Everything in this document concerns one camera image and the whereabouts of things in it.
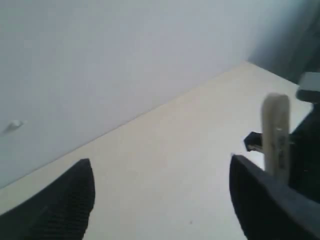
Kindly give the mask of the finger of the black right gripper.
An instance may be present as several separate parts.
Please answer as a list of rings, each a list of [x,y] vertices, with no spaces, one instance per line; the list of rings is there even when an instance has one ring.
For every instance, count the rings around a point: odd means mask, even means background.
[[[263,152],[262,134],[259,132],[250,132],[243,140],[244,146],[248,152]]]

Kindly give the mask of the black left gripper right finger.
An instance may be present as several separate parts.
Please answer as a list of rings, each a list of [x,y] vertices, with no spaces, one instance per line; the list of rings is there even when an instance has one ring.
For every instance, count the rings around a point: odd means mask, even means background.
[[[229,193],[248,240],[318,240],[320,205],[263,171],[243,155],[229,165]]]

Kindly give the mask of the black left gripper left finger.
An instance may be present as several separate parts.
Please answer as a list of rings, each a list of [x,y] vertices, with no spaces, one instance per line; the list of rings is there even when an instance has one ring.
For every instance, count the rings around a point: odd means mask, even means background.
[[[76,162],[55,181],[0,216],[2,240],[81,240],[96,198],[88,158]]]

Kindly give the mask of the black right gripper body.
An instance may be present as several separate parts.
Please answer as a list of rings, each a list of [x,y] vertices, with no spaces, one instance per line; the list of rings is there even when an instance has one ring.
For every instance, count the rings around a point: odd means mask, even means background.
[[[320,105],[290,134],[289,186],[307,198],[320,196]]]

